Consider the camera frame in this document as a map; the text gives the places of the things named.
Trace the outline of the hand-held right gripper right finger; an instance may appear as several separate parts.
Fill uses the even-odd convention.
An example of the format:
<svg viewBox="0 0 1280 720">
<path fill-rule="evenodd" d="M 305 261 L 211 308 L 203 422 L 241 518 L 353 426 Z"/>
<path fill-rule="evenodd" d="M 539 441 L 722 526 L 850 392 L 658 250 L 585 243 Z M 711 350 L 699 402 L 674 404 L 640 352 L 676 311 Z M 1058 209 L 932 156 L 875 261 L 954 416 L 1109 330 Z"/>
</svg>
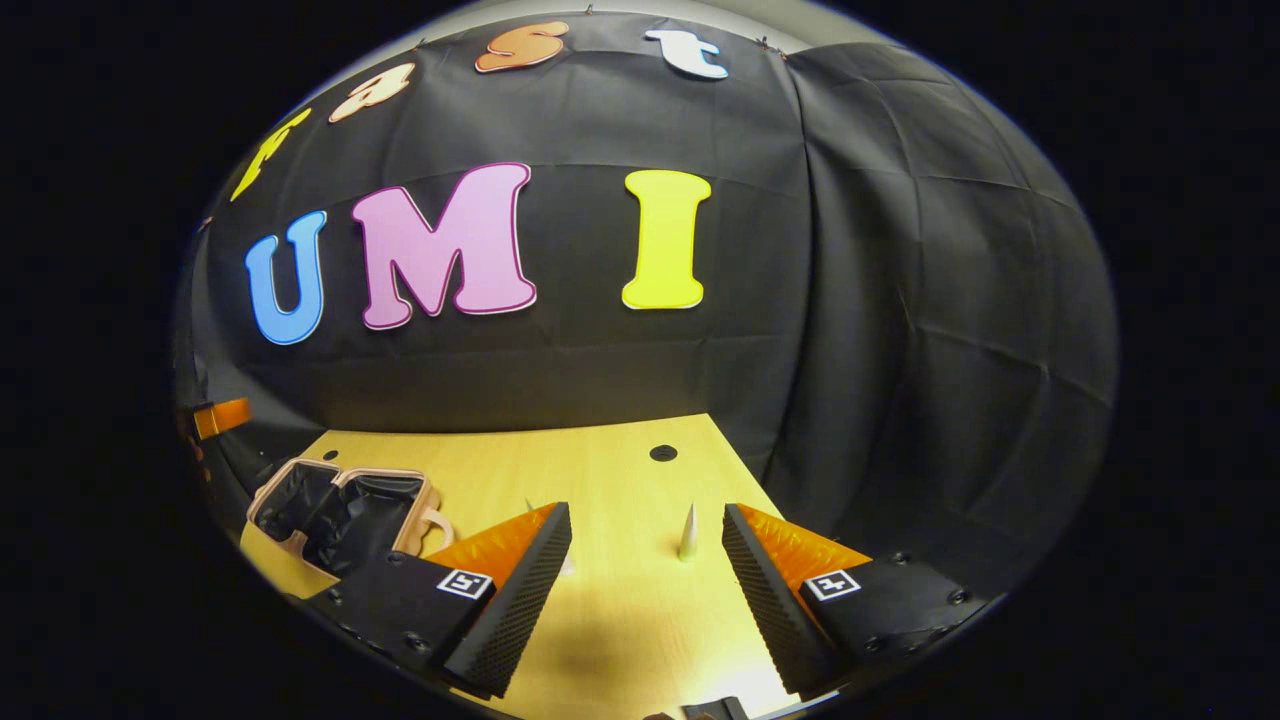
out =
<svg viewBox="0 0 1280 720">
<path fill-rule="evenodd" d="M 906 671 L 993 602 L 910 553 L 872 559 L 745 503 L 726 505 L 722 544 L 783 688 L 801 700 Z"/>
</svg>

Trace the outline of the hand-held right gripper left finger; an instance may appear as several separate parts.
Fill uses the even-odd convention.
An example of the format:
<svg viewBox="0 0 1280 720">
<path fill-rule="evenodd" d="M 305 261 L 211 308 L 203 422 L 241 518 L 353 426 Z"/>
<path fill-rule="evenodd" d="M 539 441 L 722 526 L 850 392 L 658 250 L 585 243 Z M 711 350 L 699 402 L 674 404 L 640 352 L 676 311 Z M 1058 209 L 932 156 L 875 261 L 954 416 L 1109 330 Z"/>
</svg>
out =
<svg viewBox="0 0 1280 720">
<path fill-rule="evenodd" d="M 426 559 L 371 559 L 310 597 L 308 615 L 422 683 L 500 698 L 571 541 L 568 503 L 548 503 Z"/>
</svg>

